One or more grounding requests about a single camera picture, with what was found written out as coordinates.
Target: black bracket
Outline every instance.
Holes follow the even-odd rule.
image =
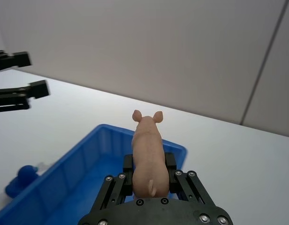
[[[30,65],[31,61],[27,52],[16,52],[8,55],[3,50],[0,51],[0,70],[14,66],[26,67]]]
[[[45,80],[30,83],[27,87],[0,89],[0,112],[29,109],[29,98],[49,95]]]
[[[125,202],[126,196],[131,196],[133,176],[133,156],[124,157],[123,173],[117,177],[108,175],[98,193],[90,212],[110,208]]]
[[[188,171],[184,173],[181,170],[177,170],[174,155],[165,153],[165,156],[170,193],[176,193],[180,200],[215,205],[196,172]]]

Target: metal screw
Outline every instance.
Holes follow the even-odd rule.
[[[218,222],[221,224],[221,225],[227,225],[228,224],[228,220],[224,217],[218,217]]]
[[[108,224],[108,222],[105,221],[105,220],[101,220],[101,221],[99,221],[99,223],[98,223],[98,225],[107,225],[107,224]]]
[[[142,206],[144,204],[144,201],[142,199],[137,199],[136,200],[136,205]]]
[[[182,174],[182,172],[179,171],[179,170],[177,170],[177,171],[175,172],[175,174],[178,175],[178,176],[180,176],[180,175]]]
[[[125,178],[125,177],[126,177],[126,175],[123,174],[123,173],[121,173],[121,174],[119,175],[119,178],[121,178],[121,179],[123,179],[123,178]]]
[[[164,205],[168,204],[168,199],[167,198],[162,198],[161,199],[161,203],[164,204]]]
[[[200,216],[200,220],[206,224],[210,221],[210,218],[207,215],[203,214]]]
[[[193,176],[195,176],[196,174],[195,174],[194,172],[189,172],[188,175],[191,176],[191,177],[193,177]]]

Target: white table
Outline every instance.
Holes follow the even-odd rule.
[[[42,79],[8,70],[0,72],[0,88]],[[151,116],[162,110],[162,137],[188,149],[183,170],[198,173],[215,204],[235,225],[289,224],[289,138],[47,81],[51,96],[31,100],[29,110],[0,113],[0,196],[21,166],[55,162],[98,124],[135,129],[134,109]],[[0,198],[0,208],[4,204]]]

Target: pink toy pig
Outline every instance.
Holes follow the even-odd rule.
[[[163,120],[161,111],[152,117],[142,117],[135,110],[133,120],[139,122],[132,139],[133,161],[133,192],[136,198],[166,197],[169,191],[168,171],[161,135],[155,123]]]

